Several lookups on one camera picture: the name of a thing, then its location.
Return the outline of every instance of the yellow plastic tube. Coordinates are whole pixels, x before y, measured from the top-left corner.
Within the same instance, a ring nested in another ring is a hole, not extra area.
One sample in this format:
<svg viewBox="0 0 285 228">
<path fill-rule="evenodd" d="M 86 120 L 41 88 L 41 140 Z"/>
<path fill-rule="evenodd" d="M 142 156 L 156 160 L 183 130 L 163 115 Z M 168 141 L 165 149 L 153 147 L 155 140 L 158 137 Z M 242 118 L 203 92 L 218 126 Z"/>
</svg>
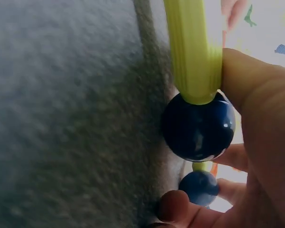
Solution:
<svg viewBox="0 0 285 228">
<path fill-rule="evenodd" d="M 207 104 L 221 86 L 221 2 L 164 2 L 175 86 L 186 102 Z"/>
</svg>

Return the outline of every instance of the small blue ball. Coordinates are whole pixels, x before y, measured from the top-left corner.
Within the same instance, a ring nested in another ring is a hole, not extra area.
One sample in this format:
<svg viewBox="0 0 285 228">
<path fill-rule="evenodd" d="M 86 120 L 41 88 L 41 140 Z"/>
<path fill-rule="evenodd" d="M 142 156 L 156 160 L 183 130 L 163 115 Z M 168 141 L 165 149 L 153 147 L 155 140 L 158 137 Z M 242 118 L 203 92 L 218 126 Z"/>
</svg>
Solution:
<svg viewBox="0 0 285 228">
<path fill-rule="evenodd" d="M 184 191 L 191 203 L 207 207 L 219 193 L 215 177 L 205 171 L 194 171 L 186 175 L 179 184 L 179 190 Z"/>
<path fill-rule="evenodd" d="M 235 114 L 220 93 L 204 105 L 189 104 L 178 94 L 162 115 L 161 129 L 166 144 L 177 156 L 191 162 L 210 161 L 230 145 Z"/>
</svg>

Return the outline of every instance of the glossy blue ball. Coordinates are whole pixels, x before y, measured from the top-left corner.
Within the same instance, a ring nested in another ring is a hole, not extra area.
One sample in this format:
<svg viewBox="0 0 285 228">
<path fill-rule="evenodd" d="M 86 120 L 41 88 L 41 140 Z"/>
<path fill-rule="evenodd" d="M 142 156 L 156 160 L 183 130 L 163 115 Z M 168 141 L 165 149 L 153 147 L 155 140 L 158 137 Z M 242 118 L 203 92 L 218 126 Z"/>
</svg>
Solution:
<svg viewBox="0 0 285 228">
<path fill-rule="evenodd" d="M 178 94 L 162 115 L 161 129 L 166 144 L 176 155 L 191 162 L 209 161 L 230 145 L 235 114 L 220 93 L 204 105 L 189 104 Z"/>
<path fill-rule="evenodd" d="M 219 186 L 211 173 L 194 171 L 181 180 L 179 190 L 188 195 L 191 203 L 207 207 L 218 195 Z"/>
</svg>

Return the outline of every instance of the gray felt surface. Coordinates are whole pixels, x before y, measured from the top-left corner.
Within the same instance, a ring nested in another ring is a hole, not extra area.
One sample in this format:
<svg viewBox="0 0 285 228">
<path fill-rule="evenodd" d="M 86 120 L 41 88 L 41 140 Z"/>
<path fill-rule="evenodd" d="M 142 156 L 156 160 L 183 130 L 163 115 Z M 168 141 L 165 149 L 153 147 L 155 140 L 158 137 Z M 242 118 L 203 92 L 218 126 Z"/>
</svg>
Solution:
<svg viewBox="0 0 285 228">
<path fill-rule="evenodd" d="M 131 228 L 177 188 L 162 0 L 0 0 L 0 228 Z"/>
</svg>

